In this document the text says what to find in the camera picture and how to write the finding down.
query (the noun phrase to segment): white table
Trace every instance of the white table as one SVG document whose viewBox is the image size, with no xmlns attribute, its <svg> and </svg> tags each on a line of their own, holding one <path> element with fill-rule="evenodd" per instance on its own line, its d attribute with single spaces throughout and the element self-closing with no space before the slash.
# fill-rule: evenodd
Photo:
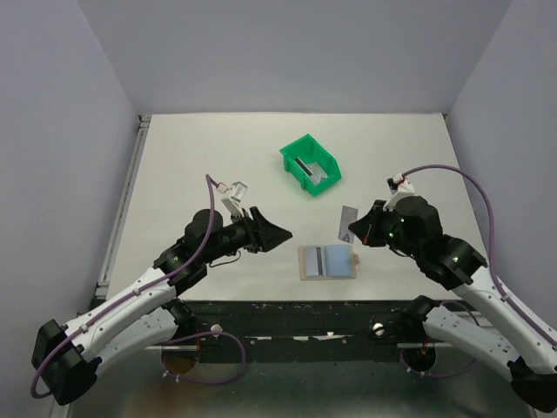
<svg viewBox="0 0 557 418">
<path fill-rule="evenodd" d="M 342 180 L 317 198 L 283 168 L 279 149 L 312 134 L 339 162 Z M 294 238 L 270 253 L 244 252 L 238 263 L 210 269 L 189 300 L 454 299 L 412 260 L 355 242 L 355 280 L 299 279 L 298 246 L 338 241 L 342 205 L 359 209 L 390 193 L 387 177 L 417 165 L 457 165 L 441 115 L 233 113 L 152 117 L 129 209 L 111 269 L 109 297 L 127 287 L 184 233 L 209 199 L 204 175 L 249 186 L 245 207 L 258 206 Z M 462 178 L 416 173 L 417 192 L 440 211 L 447 233 L 485 249 Z M 218 210 L 227 211 L 218 201 Z"/>
</svg>

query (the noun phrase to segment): wall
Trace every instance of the wall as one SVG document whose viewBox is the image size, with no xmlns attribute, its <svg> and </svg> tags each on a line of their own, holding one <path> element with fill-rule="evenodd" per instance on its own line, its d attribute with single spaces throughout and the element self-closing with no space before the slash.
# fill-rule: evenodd
<svg viewBox="0 0 557 418">
<path fill-rule="evenodd" d="M 40 417 L 38 328 L 86 307 L 137 129 L 74 0 L 0 3 L 0 416 Z"/>
<path fill-rule="evenodd" d="M 140 113 L 447 112 L 509 0 L 79 0 Z"/>
<path fill-rule="evenodd" d="M 515 0 L 448 118 L 493 201 L 500 276 L 557 327 L 557 3 Z M 471 192 L 484 231 L 486 215 Z"/>
</svg>

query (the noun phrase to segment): robotic arm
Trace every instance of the robotic arm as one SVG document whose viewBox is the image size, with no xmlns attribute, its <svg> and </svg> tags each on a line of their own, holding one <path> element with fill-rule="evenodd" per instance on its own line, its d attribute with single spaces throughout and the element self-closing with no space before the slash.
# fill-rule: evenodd
<svg viewBox="0 0 557 418">
<path fill-rule="evenodd" d="M 222 201 L 232 214 L 232 223 L 224 226 L 222 216 L 214 211 L 211 189 L 211 210 L 197 212 L 184 236 L 132 285 L 63 325 L 55 320 L 45 323 L 38 331 L 31 360 L 37 370 L 31 390 L 34 397 L 53 394 L 60 405 L 70 403 L 127 354 L 173 336 L 195 334 L 195 318 L 176 298 L 207 275 L 207 265 L 240 248 L 266 253 L 292 237 L 265 219 L 257 207 L 250 208 L 250 213 L 241 208 L 245 185 L 228 187 L 210 178 L 207 181 L 225 195 Z M 49 393 L 36 393 L 39 376 Z"/>
<path fill-rule="evenodd" d="M 388 184 L 392 197 L 376 200 L 364 218 L 350 224 L 350 231 L 365 246 L 388 246 L 412 258 L 427 278 L 475 307 L 502 336 L 462 320 L 425 296 L 406 309 L 403 322 L 484 361 L 511 382 L 522 400 L 540 411 L 553 411 L 557 332 L 492 277 L 474 248 L 443 233 L 437 209 L 414 195 L 408 179 L 398 174 Z"/>
</svg>

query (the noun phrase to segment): purple hose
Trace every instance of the purple hose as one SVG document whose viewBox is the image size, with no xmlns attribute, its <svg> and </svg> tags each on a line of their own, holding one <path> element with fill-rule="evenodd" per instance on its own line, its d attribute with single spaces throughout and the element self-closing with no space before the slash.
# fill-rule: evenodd
<svg viewBox="0 0 557 418">
<path fill-rule="evenodd" d="M 462 303 L 458 302 L 457 300 L 443 300 L 441 302 L 441 305 L 444 306 L 444 305 L 448 305 L 450 303 L 464 308 L 468 312 L 468 314 L 470 315 L 470 318 L 473 319 L 475 324 L 478 327 L 480 326 L 480 323 L 478 322 L 476 317 L 473 316 L 472 311 L 470 309 L 468 309 L 468 307 L 466 305 L 463 305 Z M 473 359 L 472 361 L 470 361 L 470 363 L 467 366 L 465 366 L 464 368 L 462 368 L 458 372 L 453 372 L 453 373 L 449 373 L 449 374 L 425 374 L 425 373 L 422 374 L 418 370 L 414 370 L 413 368 L 408 366 L 408 363 L 406 362 L 406 357 L 404 355 L 404 350 L 400 350 L 399 359 L 400 359 L 400 362 L 404 365 L 404 367 L 405 367 L 405 369 L 408 373 L 416 374 L 420 377 L 428 377 L 430 379 L 450 379 L 451 377 L 462 376 L 463 374 L 468 373 L 470 370 L 472 370 L 476 366 L 476 363 L 478 362 L 476 359 Z"/>
<path fill-rule="evenodd" d="M 143 291 L 145 291 L 145 290 L 147 290 L 151 287 L 154 287 L 155 285 L 157 285 L 161 281 L 165 281 L 165 280 L 168 280 L 168 279 L 171 279 L 172 277 L 174 277 L 176 274 L 178 274 L 179 272 L 181 272 L 182 270 L 187 268 L 193 261 L 195 261 L 195 259 L 199 256 L 199 254 L 201 254 L 201 252 L 205 248 L 205 245 L 207 244 L 207 241 L 209 240 L 209 236 L 211 235 L 213 220 L 215 219 L 215 195 L 214 195 L 214 192 L 212 190 L 212 186 L 217 184 L 215 182 L 215 180 L 213 180 L 209 174 L 205 174 L 205 180 L 207 181 L 207 187 L 209 188 L 209 200 L 211 202 L 211 209 L 209 211 L 209 225 L 207 227 L 207 231 L 205 231 L 205 235 L 203 237 L 203 240 L 199 244 L 198 249 L 182 266 L 178 267 L 176 270 L 174 270 L 174 271 L 172 271 L 168 274 L 165 274 L 163 277 L 161 277 L 159 279 L 156 279 L 156 280 L 152 281 L 151 283 L 147 283 L 147 284 L 141 286 L 138 289 L 140 292 L 143 292 Z M 114 308 L 119 307 L 124 302 L 133 298 L 134 296 L 136 296 L 135 293 L 129 292 L 128 294 L 123 296 L 121 299 L 119 299 L 116 302 L 114 302 L 113 304 L 107 306 L 105 309 L 102 309 L 97 315 L 95 315 L 90 320 L 88 320 L 85 323 L 85 325 L 87 327 L 90 327 L 95 322 L 97 322 L 98 320 L 103 318 L 107 313 L 111 312 Z M 33 380 L 31 381 L 30 392 L 31 392 L 31 396 L 33 398 L 43 399 L 43 398 L 46 398 L 47 396 L 50 395 L 50 391 L 49 392 L 44 392 L 42 394 L 39 394 L 37 392 L 37 384 L 38 384 L 39 378 L 41 377 L 44 370 L 46 369 L 46 366 L 54 358 L 54 356 L 57 355 L 66 346 L 66 344 L 68 344 L 70 341 L 72 341 L 74 338 L 76 338 L 82 332 L 83 331 L 81 329 L 78 329 L 73 334 L 68 336 L 60 344 L 58 344 L 56 347 L 54 347 L 54 349 L 44 358 L 43 362 L 39 365 L 39 367 L 37 367 L 37 371 L 35 372 L 35 375 L 33 376 Z"/>
<path fill-rule="evenodd" d="M 410 174 L 413 174 L 415 172 L 421 172 L 423 170 L 428 170 L 430 168 L 440 168 L 442 170 L 448 170 L 450 172 L 457 172 L 462 177 L 470 181 L 470 183 L 472 183 L 476 187 L 476 189 L 478 189 L 478 192 L 480 192 L 481 197 L 486 202 L 487 217 L 489 218 L 489 242 L 487 243 L 487 259 L 489 260 L 489 273 L 491 275 L 493 285 L 497 288 L 499 293 L 501 293 L 501 296 L 503 298 L 507 298 L 507 303 L 530 327 L 532 327 L 539 335 L 541 335 L 544 338 L 544 340 L 549 342 L 549 344 L 551 344 L 552 347 L 557 346 L 557 340 L 552 338 L 552 336 L 549 335 L 545 329 L 540 327 L 535 322 L 535 320 L 530 318 L 528 314 L 524 312 L 514 300 L 512 300 L 510 297 L 507 297 L 508 293 L 505 291 L 499 279 L 497 278 L 497 274 L 495 273 L 495 217 L 493 215 L 493 208 L 491 206 L 491 202 L 489 201 L 489 198 L 487 197 L 486 191 L 473 177 L 461 171 L 461 169 L 456 167 L 451 167 L 450 165 L 442 165 L 442 164 L 422 165 L 420 167 L 413 168 L 412 170 L 408 170 L 407 172 L 403 172 L 402 177 L 407 177 Z"/>
<path fill-rule="evenodd" d="M 240 362 L 239 369 L 232 376 L 227 377 L 226 379 L 218 380 L 218 381 L 198 381 L 196 379 L 192 379 L 190 377 L 187 377 L 183 374 L 172 374 L 171 372 L 168 371 L 168 369 L 166 367 L 166 363 L 164 361 L 164 357 L 163 357 L 163 358 L 161 358 L 161 364 L 162 364 L 164 370 L 166 370 L 166 373 L 169 376 L 180 379 L 181 381 L 188 381 L 190 383 L 197 383 L 197 384 L 200 384 L 200 385 L 209 385 L 209 386 L 224 385 L 224 384 L 229 383 L 231 381 L 235 381 L 238 377 L 240 377 L 242 374 L 244 374 L 245 370 L 247 368 L 247 363 L 245 362 L 245 349 L 244 349 L 244 346 L 242 345 L 242 341 L 240 341 L 238 339 L 238 337 L 236 337 L 235 335 L 225 333 L 225 332 L 209 331 L 209 332 L 206 332 L 206 333 L 188 335 L 187 337 L 177 338 L 176 340 L 169 340 L 164 345 L 167 346 L 167 345 L 170 345 L 170 344 L 178 344 L 179 342 L 184 342 L 184 341 L 188 341 L 188 340 L 196 340 L 197 338 L 200 338 L 200 337 L 214 336 L 214 335 L 223 335 L 224 337 L 231 338 L 231 339 L 234 340 L 234 342 L 236 342 L 236 344 L 238 344 L 238 347 L 240 347 L 240 353 L 242 354 L 242 360 Z"/>
</svg>

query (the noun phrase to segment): purple cable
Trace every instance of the purple cable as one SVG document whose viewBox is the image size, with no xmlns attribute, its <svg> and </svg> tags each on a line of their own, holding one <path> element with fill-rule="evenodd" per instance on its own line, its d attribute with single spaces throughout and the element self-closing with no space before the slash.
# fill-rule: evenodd
<svg viewBox="0 0 557 418">
<path fill-rule="evenodd" d="M 473 316 L 472 311 L 470 309 L 468 309 L 468 307 L 466 305 L 463 305 L 462 303 L 458 302 L 457 300 L 443 300 L 441 302 L 441 305 L 444 306 L 444 305 L 448 305 L 449 303 L 452 303 L 454 305 L 458 305 L 459 307 L 464 308 L 464 310 L 466 310 L 468 312 L 468 314 L 470 315 L 470 318 L 473 319 L 475 324 L 478 327 L 480 326 L 480 323 L 478 322 L 476 317 Z M 463 374 L 468 373 L 470 370 L 472 370 L 477 363 L 476 359 L 473 359 L 472 361 L 470 361 L 470 363 L 467 366 L 463 367 L 458 372 L 453 372 L 453 373 L 448 373 L 448 374 L 425 374 L 425 373 L 422 374 L 422 372 L 419 372 L 418 370 L 414 370 L 413 368 L 408 366 L 408 363 L 406 362 L 406 357 L 404 355 L 404 350 L 400 350 L 399 359 L 400 359 L 400 362 L 405 367 L 405 369 L 408 373 L 416 374 L 420 377 L 428 377 L 430 379 L 450 379 L 451 377 L 462 376 Z"/>
<path fill-rule="evenodd" d="M 172 271 L 168 274 L 165 274 L 163 277 L 152 281 L 151 283 L 147 283 L 146 285 L 141 286 L 138 289 L 139 292 L 143 292 L 143 291 L 145 291 L 145 290 L 147 290 L 151 287 L 154 287 L 155 285 L 157 285 L 161 281 L 171 279 L 176 274 L 178 274 L 179 272 L 184 270 L 186 267 L 188 267 L 199 256 L 199 254 L 201 254 L 201 252 L 205 248 L 205 245 L 207 244 L 207 241 L 209 240 L 209 235 L 211 235 L 212 223 L 213 223 L 213 220 L 215 218 L 215 195 L 214 195 L 214 192 L 212 190 L 212 186 L 217 184 L 217 182 L 215 182 L 215 180 L 213 180 L 209 174 L 205 174 L 205 180 L 207 181 L 207 187 L 209 188 L 209 200 L 211 202 L 211 208 L 210 208 L 210 211 L 209 211 L 209 226 L 207 227 L 207 231 L 205 231 L 205 235 L 203 237 L 203 240 L 199 244 L 198 249 L 195 251 L 195 253 L 193 253 L 193 255 L 182 266 L 178 267 L 176 270 L 174 270 L 174 271 Z M 105 309 L 101 310 L 97 315 L 95 315 L 90 320 L 88 320 L 85 323 L 85 325 L 87 327 L 90 327 L 95 322 L 97 322 L 98 320 L 103 318 L 107 313 L 111 312 L 114 308 L 119 307 L 124 302 L 133 298 L 134 296 L 136 296 L 136 294 L 134 292 L 129 292 L 128 294 L 123 296 L 121 299 L 117 300 L 113 304 L 111 304 L 111 305 L 107 306 Z M 80 329 L 76 330 L 74 333 L 72 333 L 70 336 L 68 336 L 60 344 L 58 344 L 56 347 L 54 347 L 54 349 L 44 358 L 43 362 L 39 365 L 39 367 L 37 367 L 37 371 L 35 372 L 35 375 L 33 376 L 33 380 L 31 381 L 30 392 L 31 392 L 31 396 L 33 398 L 43 399 L 43 398 L 46 398 L 47 396 L 50 396 L 50 391 L 49 392 L 44 392 L 42 394 L 39 394 L 37 392 L 38 380 L 41 377 L 41 375 L 43 374 L 44 370 L 46 369 L 46 366 L 50 363 L 50 361 L 54 358 L 54 356 L 57 355 L 66 346 L 66 344 L 68 344 L 70 341 L 72 341 L 74 338 L 76 338 L 82 332 L 83 332 L 83 330 L 80 328 Z"/>
<path fill-rule="evenodd" d="M 549 335 L 545 329 L 540 327 L 535 322 L 535 320 L 530 318 L 528 314 L 524 312 L 514 300 L 508 297 L 508 293 L 505 291 L 499 279 L 497 278 L 497 274 L 495 273 L 495 217 L 493 215 L 493 208 L 491 206 L 491 202 L 489 201 L 489 198 L 487 197 L 486 191 L 473 177 L 461 171 L 461 169 L 456 167 L 451 167 L 450 165 L 442 165 L 442 164 L 422 165 L 420 167 L 413 168 L 412 170 L 408 170 L 407 172 L 403 172 L 402 177 L 407 177 L 410 174 L 413 174 L 415 172 L 421 172 L 422 170 L 428 170 L 430 168 L 440 168 L 442 170 L 448 170 L 450 172 L 457 172 L 462 177 L 470 181 L 470 183 L 472 183 L 476 187 L 476 189 L 478 189 L 478 192 L 480 192 L 481 197 L 486 202 L 487 217 L 489 218 L 489 242 L 487 243 L 487 259 L 489 261 L 489 273 L 491 274 L 491 279 L 493 281 L 493 284 L 495 285 L 499 293 L 501 293 L 501 296 L 507 300 L 508 304 L 513 308 L 513 310 L 530 327 L 532 327 L 539 335 L 541 335 L 544 338 L 544 340 L 549 342 L 549 344 L 551 344 L 552 347 L 557 346 L 557 340 L 555 340 L 551 335 Z"/>
<path fill-rule="evenodd" d="M 232 376 L 227 377 L 226 379 L 221 379 L 218 381 L 198 381 L 196 379 L 192 379 L 189 378 L 185 375 L 182 374 L 173 374 L 171 373 L 168 368 L 166 367 L 166 362 L 164 360 L 164 357 L 161 358 L 161 365 L 163 366 L 165 372 L 169 375 L 172 376 L 174 378 L 178 378 L 181 381 L 188 381 L 190 383 L 197 383 L 200 385 L 209 385 L 209 386 L 218 386 L 218 385 L 224 385 L 226 383 L 229 383 L 231 381 L 235 381 L 238 377 L 240 377 L 242 374 L 244 374 L 245 369 L 247 368 L 247 363 L 245 362 L 245 349 L 244 346 L 242 345 L 242 341 L 240 341 L 238 339 L 238 337 L 236 337 L 235 335 L 229 334 L 229 333 L 225 333 L 225 332 L 206 332 L 206 333 L 199 333 L 199 334 L 194 334 L 194 335 L 188 335 L 187 337 L 183 337 L 183 338 L 177 338 L 176 340 L 169 340 L 167 341 L 164 345 L 170 345 L 170 344 L 178 344 L 179 342 L 184 342 L 184 341 L 188 341 L 188 340 L 196 340 L 197 338 L 200 337 L 206 337 L 206 336 L 214 336 L 214 335 L 223 335 L 224 337 L 228 337 L 234 340 L 234 342 L 236 342 L 236 344 L 238 344 L 238 347 L 240 347 L 240 352 L 242 354 L 242 361 L 240 363 L 240 367 L 239 369 L 236 371 L 236 373 L 234 373 Z"/>
</svg>

